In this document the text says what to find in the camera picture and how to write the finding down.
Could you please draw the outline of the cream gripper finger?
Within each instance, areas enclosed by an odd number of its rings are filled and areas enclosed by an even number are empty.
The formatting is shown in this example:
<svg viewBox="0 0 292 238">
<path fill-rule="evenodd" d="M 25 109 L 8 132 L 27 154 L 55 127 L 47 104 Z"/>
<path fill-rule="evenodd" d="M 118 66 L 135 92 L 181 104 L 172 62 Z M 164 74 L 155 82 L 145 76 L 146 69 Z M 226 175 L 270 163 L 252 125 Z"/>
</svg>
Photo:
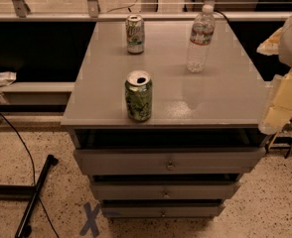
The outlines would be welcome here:
<svg viewBox="0 0 292 238">
<path fill-rule="evenodd" d="M 279 43 L 282 34 L 282 28 L 277 29 L 268 39 L 261 43 L 256 51 L 265 56 L 277 55 L 279 52 Z"/>
<path fill-rule="evenodd" d="M 272 135 L 282 130 L 292 118 L 292 68 L 284 76 L 275 75 L 258 129 Z"/>
</svg>

